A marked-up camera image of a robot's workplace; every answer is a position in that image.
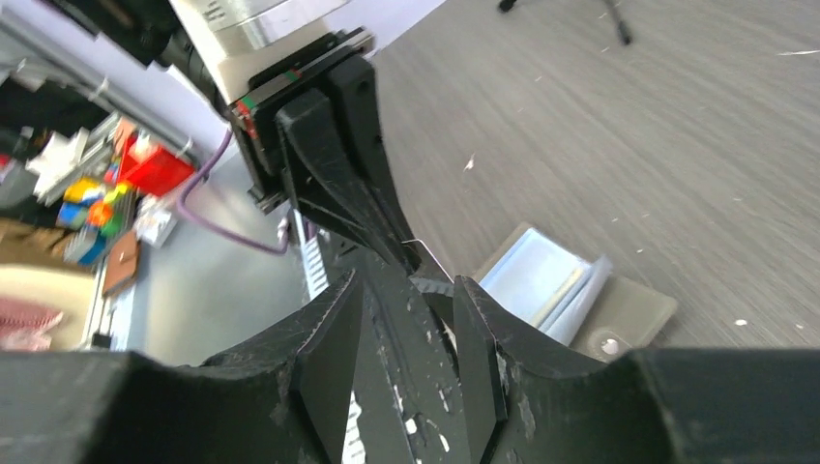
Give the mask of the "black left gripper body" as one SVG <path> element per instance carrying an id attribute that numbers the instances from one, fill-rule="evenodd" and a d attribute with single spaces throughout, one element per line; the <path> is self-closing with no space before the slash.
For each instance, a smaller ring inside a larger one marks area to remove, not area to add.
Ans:
<path id="1" fill-rule="evenodd" d="M 251 178 L 250 195 L 264 211 L 293 205 L 277 112 L 311 89 L 329 98 L 325 74 L 351 55 L 367 60 L 373 38 L 366 29 L 326 26 L 326 15 L 338 8 L 337 1 L 172 3 L 232 129 Z"/>

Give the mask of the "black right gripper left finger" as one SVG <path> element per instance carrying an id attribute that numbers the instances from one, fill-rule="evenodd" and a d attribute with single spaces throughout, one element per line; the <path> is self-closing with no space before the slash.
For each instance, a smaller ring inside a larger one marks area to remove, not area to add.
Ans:
<path id="1" fill-rule="evenodd" d="M 5 353 L 5 463 L 327 463 L 290 392 L 318 322 L 297 310 L 198 366 L 140 353 Z"/>

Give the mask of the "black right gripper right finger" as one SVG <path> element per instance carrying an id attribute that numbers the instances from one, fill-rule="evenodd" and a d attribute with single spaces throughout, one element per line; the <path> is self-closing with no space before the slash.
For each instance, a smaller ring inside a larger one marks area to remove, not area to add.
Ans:
<path id="1" fill-rule="evenodd" d="M 474 463 L 815 463 L 815 349 L 650 349 L 605 363 L 552 340 L 473 279 L 454 334 Z"/>

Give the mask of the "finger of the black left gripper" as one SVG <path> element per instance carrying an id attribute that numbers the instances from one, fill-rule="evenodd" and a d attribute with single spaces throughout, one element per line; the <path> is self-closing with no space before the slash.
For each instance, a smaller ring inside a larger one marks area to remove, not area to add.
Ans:
<path id="1" fill-rule="evenodd" d="M 374 67 L 364 57 L 351 55 L 325 77 L 346 156 L 386 225 L 377 235 L 396 245 L 399 255 L 416 256 L 415 236 L 401 210 L 386 153 Z"/>
<path id="2" fill-rule="evenodd" d="M 286 191 L 293 205 L 320 227 L 404 270 L 415 270 L 416 256 L 399 255 L 396 245 L 377 235 L 386 225 L 355 177 L 330 99 L 311 89 L 277 112 L 276 126 Z"/>

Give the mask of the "beige card holder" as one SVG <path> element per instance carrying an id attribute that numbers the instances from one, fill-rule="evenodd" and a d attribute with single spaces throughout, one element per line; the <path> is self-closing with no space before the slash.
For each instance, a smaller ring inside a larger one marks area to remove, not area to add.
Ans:
<path id="1" fill-rule="evenodd" d="M 613 269 L 607 256 L 587 261 L 523 222 L 474 279 L 518 319 L 609 363 L 649 345 L 678 309 L 675 299 Z"/>

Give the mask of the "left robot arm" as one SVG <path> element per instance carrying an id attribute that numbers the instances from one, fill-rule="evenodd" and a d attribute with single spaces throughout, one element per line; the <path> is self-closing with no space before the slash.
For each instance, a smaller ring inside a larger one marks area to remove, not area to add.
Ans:
<path id="1" fill-rule="evenodd" d="M 332 30 L 338 1 L 58 1 L 143 65 L 172 66 L 228 122 L 250 196 L 415 272 L 379 116 L 365 27 Z"/>

